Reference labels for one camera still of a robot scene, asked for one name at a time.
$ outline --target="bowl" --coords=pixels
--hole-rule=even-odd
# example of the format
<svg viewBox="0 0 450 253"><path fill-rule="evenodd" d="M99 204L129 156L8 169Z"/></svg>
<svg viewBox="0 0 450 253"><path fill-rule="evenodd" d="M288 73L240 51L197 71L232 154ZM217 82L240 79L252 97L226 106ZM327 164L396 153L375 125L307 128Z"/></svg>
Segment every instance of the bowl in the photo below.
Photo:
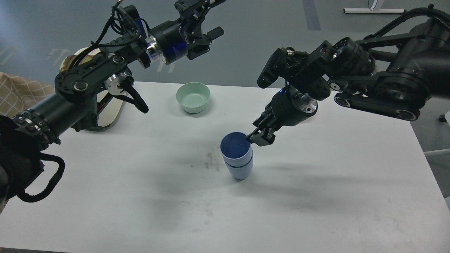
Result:
<svg viewBox="0 0 450 253"><path fill-rule="evenodd" d="M176 100L181 108L188 113L199 113L207 105L211 92L200 82L189 82L181 86L176 92Z"/></svg>

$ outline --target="blue stacked cup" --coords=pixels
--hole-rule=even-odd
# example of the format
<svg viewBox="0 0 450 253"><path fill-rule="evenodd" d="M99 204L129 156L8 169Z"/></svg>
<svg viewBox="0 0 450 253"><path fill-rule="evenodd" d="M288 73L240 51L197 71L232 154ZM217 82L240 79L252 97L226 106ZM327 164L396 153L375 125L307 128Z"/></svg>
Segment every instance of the blue stacked cup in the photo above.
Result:
<svg viewBox="0 0 450 253"><path fill-rule="evenodd" d="M242 132L231 132L220 143L220 152L228 170L239 180L246 179L253 168L252 144L245 137Z"/></svg>

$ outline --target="plaid fabric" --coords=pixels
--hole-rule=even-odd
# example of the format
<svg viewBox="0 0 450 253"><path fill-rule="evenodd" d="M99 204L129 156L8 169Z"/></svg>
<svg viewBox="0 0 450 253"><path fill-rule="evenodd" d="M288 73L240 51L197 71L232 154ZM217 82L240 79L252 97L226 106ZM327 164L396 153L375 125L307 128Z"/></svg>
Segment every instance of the plaid fabric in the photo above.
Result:
<svg viewBox="0 0 450 253"><path fill-rule="evenodd" d="M49 84L0 72L0 115L14 117L52 93Z"/></svg>

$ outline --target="floor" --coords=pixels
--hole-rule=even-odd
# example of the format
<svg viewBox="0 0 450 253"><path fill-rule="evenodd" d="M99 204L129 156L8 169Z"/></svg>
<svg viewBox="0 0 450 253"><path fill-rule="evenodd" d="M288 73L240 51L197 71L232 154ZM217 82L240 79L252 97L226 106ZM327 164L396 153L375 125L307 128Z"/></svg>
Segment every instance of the floor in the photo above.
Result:
<svg viewBox="0 0 450 253"><path fill-rule="evenodd" d="M125 4L134 4L152 27L178 18L171 2L174 1L129 0ZM450 13L448 0L433 3L436 9ZM62 59L98 37L113 4L113 0L0 0L0 71L53 83ZM386 0L383 8L410 10L427 4L422 0ZM366 8L367 1L227 0L212 9L203 23L203 32L216 26L225 30L225 35L212 43L210 52L193 61L181 58L170 66L155 62L143 69L132 63L130 69L138 81L256 86L262 68L278 47L311 52L324 40L334 43L346 36L362 39L397 17L344 14L345 7ZM408 32L425 20L424 17L409 20L393 33ZM105 41L115 37L108 33ZM278 80L273 86L282 87L283 82ZM421 110L419 120L411 123L424 151L450 148L450 126L437 120L449 110L449 100L433 98ZM428 162L443 197L448 197L450 156L429 158ZM450 208L450 198L446 202ZM21 252L24 251L0 248L0 253Z"/></svg>

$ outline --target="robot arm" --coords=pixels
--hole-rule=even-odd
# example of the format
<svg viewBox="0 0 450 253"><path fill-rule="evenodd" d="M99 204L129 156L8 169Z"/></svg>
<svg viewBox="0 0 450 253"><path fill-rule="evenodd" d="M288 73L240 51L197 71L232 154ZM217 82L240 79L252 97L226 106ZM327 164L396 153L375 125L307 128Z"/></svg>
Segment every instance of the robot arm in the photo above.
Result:
<svg viewBox="0 0 450 253"><path fill-rule="evenodd" d="M427 15L425 23L409 33L383 36L409 18ZM374 50L395 45L397 53ZM386 71L375 72L375 60L390 62ZM327 75L328 82L322 77ZM315 115L317 101L340 93L334 101L341 106L370 113L416 120L431 96L450 99L450 15L433 9L405 12L374 35L360 41L344 38L335 45L324 41L307 54L293 48L277 49L267 62L258 86L266 88L278 77L286 86L277 92L247 140L270 145L274 132L294 126Z"/></svg>
<svg viewBox="0 0 450 253"><path fill-rule="evenodd" d="M223 35L220 27L202 34L201 24L210 10L225 0L179 0L175 3L180 18L152 29L140 18L134 6L112 7L112 15L96 42L78 54L69 68L55 78L55 94L19 113L0 117L0 204L18 196L26 202L39 201L50 194L64 171L64 161L41 153L68 128L76 131L97 126L98 114L113 98L132 103L141 112L148 107L133 88L128 64L138 60L144 68L160 59L170 64L183 56L194 59L207 51L212 40ZM108 28L121 36L100 44ZM91 51L99 49L90 61L82 63ZM96 95L108 90L97 103ZM132 98L123 95L127 92ZM59 168L42 193L30 196L25 189L43 172L41 160L58 163Z"/></svg>

